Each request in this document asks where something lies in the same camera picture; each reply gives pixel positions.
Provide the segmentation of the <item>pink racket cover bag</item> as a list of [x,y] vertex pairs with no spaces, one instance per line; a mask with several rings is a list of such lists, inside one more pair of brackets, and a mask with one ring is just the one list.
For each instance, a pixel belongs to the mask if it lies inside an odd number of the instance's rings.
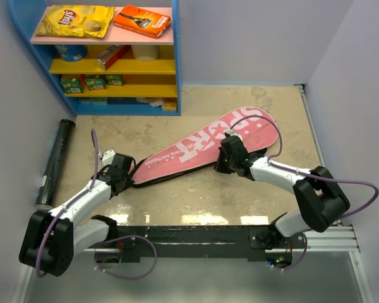
[[269,148],[278,138],[273,122],[267,112],[257,107],[234,109],[137,163],[131,171],[133,187],[151,186],[215,163],[220,142],[229,128],[240,135],[249,152]]

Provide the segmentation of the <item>black shuttlecock tube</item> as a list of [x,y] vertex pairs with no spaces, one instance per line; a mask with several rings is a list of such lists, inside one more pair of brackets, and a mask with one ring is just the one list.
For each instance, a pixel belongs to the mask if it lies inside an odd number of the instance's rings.
[[39,193],[35,200],[35,207],[39,210],[53,208],[75,126],[75,122],[69,119],[61,119],[59,122]]

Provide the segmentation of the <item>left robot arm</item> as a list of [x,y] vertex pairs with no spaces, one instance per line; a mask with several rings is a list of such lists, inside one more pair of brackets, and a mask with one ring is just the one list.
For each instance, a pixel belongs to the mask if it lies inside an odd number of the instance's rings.
[[40,275],[62,275],[73,257],[94,244],[117,243],[115,220],[92,212],[133,185],[133,157],[108,150],[103,167],[76,195],[49,211],[37,210],[29,219],[19,262]]

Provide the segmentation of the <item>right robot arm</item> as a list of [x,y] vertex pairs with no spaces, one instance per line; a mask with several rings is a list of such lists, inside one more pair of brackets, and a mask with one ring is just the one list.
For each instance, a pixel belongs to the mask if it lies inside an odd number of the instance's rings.
[[288,244],[294,234],[326,231],[350,208],[343,190],[325,167],[309,170],[282,165],[261,153],[249,153],[238,136],[227,136],[220,142],[214,169],[265,182],[294,194],[299,209],[270,224],[268,239],[277,248]]

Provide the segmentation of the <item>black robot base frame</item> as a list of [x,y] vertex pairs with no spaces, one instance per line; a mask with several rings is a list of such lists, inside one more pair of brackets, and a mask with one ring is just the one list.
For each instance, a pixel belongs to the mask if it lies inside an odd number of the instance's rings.
[[178,226],[119,226],[111,238],[123,240],[123,261],[138,262],[151,258],[153,249],[138,238],[147,238],[160,258],[226,258],[266,261],[272,254],[279,258],[288,243],[293,250],[304,248],[303,234],[288,239],[269,240],[266,225],[178,225]]

